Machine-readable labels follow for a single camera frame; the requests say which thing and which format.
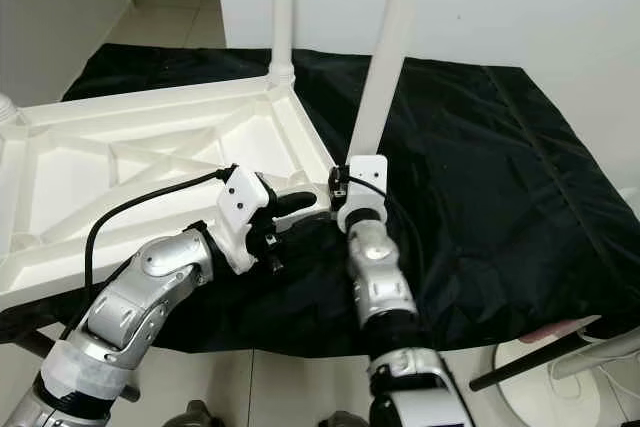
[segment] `robotic arm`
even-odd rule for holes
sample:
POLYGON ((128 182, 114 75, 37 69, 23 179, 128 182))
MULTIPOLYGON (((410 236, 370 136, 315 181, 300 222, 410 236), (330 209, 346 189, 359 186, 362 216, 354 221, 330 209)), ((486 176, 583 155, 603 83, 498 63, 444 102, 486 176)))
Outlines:
MULTIPOLYGON (((422 347, 417 309, 387 235, 386 159, 355 156, 329 180, 347 234, 350 275, 371 359, 372 426, 470 427, 438 354, 422 347)), ((273 270, 274 218, 315 203, 301 192, 278 198, 256 173, 236 167, 218 198, 219 216, 142 246, 96 297, 75 330, 58 340, 5 427, 104 426, 110 408, 175 306, 214 280, 214 265, 240 274, 260 259, 273 270)))

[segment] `black fabric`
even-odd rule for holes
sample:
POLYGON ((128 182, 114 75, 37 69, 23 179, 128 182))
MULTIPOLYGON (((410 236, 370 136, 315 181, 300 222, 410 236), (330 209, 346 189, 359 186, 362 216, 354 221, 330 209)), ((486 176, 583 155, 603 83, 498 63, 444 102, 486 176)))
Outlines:
MULTIPOLYGON (((262 75, 268 60, 265 50, 107 44, 65 100, 262 75)), ((294 53, 296 92, 337 162, 368 63, 294 53)), ((380 151, 389 159, 390 231, 433 347, 495 343, 590 314, 637 317, 638 222, 521 69, 407 59, 380 151)), ((288 235, 285 269, 218 276, 172 313, 156 344, 363 352, 344 237, 323 218, 288 235)), ((70 295, 38 312, 64 320, 70 295)), ((0 339, 16 324, 5 317, 0 339)))

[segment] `white tape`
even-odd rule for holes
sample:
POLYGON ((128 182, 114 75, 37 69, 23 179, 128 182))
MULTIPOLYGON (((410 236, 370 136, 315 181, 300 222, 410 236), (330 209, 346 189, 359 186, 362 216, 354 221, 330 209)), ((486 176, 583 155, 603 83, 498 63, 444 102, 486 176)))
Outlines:
POLYGON ((115 399, 131 372, 89 357, 66 340, 55 343, 40 368, 46 389, 58 398, 77 391, 98 399, 115 399))

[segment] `white wall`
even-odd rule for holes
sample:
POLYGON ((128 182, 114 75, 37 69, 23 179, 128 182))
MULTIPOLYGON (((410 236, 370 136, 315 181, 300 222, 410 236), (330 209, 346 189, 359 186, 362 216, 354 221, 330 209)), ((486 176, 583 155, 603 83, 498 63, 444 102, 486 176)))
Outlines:
POLYGON ((0 0, 0 92, 17 105, 59 100, 126 0, 0 0))
MULTIPOLYGON (((271 42, 271 0, 221 0, 228 47, 271 42)), ((384 0, 297 0, 295 45, 370 53, 384 0)), ((519 65, 616 187, 640 186, 640 0, 418 0, 410 54, 519 65)))

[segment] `black sheet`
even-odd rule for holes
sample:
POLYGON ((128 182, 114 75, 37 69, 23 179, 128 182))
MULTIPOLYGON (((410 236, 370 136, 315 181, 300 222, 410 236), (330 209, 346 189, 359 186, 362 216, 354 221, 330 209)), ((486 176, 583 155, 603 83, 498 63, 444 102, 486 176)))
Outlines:
MULTIPOLYGON (((262 75, 268 60, 265 50, 107 44, 64 100, 262 75)), ((296 92, 337 162, 368 63, 294 53, 296 92)), ((380 151, 400 204, 389 206, 390 230, 433 347, 510 340, 591 314, 637 315, 638 222, 521 69, 407 59, 380 151)), ((343 238, 322 218, 291 235, 300 248, 280 274, 222 274, 171 314, 156 345, 360 353, 343 238)), ((5 311, 0 339, 27 318, 67 319, 76 300, 69 293, 5 311)))

